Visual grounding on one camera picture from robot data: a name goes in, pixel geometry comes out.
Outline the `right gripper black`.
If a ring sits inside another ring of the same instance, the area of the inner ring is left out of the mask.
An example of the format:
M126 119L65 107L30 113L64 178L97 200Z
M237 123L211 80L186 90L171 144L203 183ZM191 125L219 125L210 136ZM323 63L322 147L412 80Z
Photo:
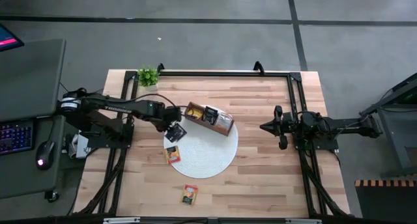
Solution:
M283 112L280 105L274 108L274 119L261 124L260 129L279 137L279 148L285 150L288 146L286 133L295 133L296 122L290 112Z

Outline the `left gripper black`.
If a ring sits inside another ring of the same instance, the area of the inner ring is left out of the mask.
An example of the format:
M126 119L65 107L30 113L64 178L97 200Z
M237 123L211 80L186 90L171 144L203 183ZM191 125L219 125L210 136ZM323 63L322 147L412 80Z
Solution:
M182 111L180 107L167 107L162 111L162 119L156 125L157 128L161 128L163 132L171 129L172 125L178 128L182 120Z

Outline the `wooden three-compartment box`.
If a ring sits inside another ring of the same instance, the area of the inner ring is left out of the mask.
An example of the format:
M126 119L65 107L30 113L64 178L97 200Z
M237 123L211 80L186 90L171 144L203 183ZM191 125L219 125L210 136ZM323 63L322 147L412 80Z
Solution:
M199 104L196 104L196 103L190 102L190 103L187 105L186 110L187 110L188 108L190 108L190 107L198 107L198 108L201 108L201 109L205 109L205 107L206 107L206 106L209 106L209 105L199 105ZM218 108L215 108L215 107L212 107L212 106L209 106L209 107L211 107L211 108L213 108L213 109L216 109L216 110L218 111L218 113L219 113L219 114L220 114L220 113L226 113L225 111L222 111L221 109L218 109ZM214 125L210 125L209 123L204 122L204 121L203 121L203 117L202 117L202 119L201 119L201 120L195 120L195 119L193 119L193 118L191 118L191 117L186 116L186 111L185 111L185 118L186 118L186 119L188 119L188 120L190 120L190 121L192 121L192 122L194 122L194 123L196 123L196 124L198 124L198 125L200 125L200 126L206 127L206 128L208 128L208 129L210 129L210 130L212 130L212 131L215 131L215 132L220 133L220 134L225 135L225 136L228 136L228 135L229 135L229 133L230 133L230 131L231 131L231 128L234 126L234 122L235 122L235 120L234 120L234 118L233 118L232 125L231 125L231 127L230 127L229 131L225 131L225 130L223 130L223 129L221 129L221 128L217 128L217 127L215 126L215 124L216 124L216 123L215 123Z

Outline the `silver white tea sachet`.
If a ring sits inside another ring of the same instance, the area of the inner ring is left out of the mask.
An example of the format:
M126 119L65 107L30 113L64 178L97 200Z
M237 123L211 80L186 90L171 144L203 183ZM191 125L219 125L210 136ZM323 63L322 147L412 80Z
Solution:
M216 120L215 126L225 131L229 131L232 125L233 117L227 113L220 113Z

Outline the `white round woven placemat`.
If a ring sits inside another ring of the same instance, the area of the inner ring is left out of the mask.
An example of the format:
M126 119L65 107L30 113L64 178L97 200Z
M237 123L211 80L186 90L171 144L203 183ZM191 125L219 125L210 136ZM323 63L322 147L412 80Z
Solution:
M179 141L163 140L164 148L178 147L180 160L172 166L191 178L210 178L228 168L238 148L238 129L234 125L228 136L183 118L179 125L186 135Z

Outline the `small green potted plant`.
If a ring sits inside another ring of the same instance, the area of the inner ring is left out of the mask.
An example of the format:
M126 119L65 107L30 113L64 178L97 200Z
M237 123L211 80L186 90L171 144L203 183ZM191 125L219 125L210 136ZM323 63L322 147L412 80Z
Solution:
M137 71L139 86L147 91L155 91L157 89L158 78L159 72L155 68L140 68Z

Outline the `small white box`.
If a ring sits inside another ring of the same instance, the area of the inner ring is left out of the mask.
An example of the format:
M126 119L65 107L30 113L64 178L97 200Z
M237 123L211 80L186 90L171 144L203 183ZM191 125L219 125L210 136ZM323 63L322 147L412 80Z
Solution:
M88 143L89 140L81 134L77 134L74 136L72 144L75 151L75 158L83 159L89 155L89 153L91 152L91 148L88 147Z

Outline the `grey metal cart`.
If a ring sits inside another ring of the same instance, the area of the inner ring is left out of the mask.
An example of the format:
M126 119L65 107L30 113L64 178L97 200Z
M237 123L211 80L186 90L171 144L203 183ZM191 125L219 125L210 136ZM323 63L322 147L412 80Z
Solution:
M417 175L417 72L404 79L382 98L360 112L378 114L382 128L401 167L382 177Z

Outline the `black computer mouse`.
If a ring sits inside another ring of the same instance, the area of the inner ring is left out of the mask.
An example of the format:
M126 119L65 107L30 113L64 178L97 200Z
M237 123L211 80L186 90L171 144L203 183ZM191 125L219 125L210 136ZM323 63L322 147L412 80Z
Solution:
M39 170L48 170L53 164L55 143L53 141L42 142L36 150L36 167Z

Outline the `orange black striped crate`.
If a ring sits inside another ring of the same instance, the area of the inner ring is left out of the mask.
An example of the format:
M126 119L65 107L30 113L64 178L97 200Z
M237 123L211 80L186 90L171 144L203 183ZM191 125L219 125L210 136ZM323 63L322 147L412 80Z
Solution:
M357 180L362 217L417 224L417 180Z

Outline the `grey rolling desk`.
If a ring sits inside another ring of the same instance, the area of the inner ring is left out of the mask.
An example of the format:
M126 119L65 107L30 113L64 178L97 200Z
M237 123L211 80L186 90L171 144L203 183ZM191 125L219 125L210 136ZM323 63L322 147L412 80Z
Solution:
M56 115L66 42L28 42L0 53L0 123L34 121L33 149L0 156L0 199L53 191L57 186L65 118ZM36 150L55 143L53 164L36 167Z

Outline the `backlit black keyboard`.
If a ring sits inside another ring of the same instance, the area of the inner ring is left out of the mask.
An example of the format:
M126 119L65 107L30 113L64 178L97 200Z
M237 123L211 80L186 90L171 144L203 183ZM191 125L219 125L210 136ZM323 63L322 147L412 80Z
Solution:
M33 149L34 121L0 123L0 156Z

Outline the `desk computer screen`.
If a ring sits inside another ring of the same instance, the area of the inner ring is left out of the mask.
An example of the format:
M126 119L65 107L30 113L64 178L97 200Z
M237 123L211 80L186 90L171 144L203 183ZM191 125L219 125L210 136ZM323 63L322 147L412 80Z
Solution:
M21 39L0 23L0 52L20 48L24 45Z

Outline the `black aluminium rig frame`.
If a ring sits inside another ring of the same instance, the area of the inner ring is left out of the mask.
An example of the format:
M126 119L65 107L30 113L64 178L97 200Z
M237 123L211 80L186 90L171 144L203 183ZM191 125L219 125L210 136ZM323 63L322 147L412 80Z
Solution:
M231 165L210 178L190 178L167 164L163 137L136 121L116 213L119 216L307 217L299 153L278 147L260 125L284 111L303 107L325 115L316 72L164 70L155 100L211 105L234 116L238 148ZM182 204L184 185L199 188L193 205Z

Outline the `silver table edge bracket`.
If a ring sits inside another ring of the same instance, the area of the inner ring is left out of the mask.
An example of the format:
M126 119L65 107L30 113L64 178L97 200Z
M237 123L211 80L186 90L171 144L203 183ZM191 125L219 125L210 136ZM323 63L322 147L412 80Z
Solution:
M140 224L140 217L112 217L105 218L102 224Z
M323 223L320 219L288 218L285 220L285 224L323 224Z

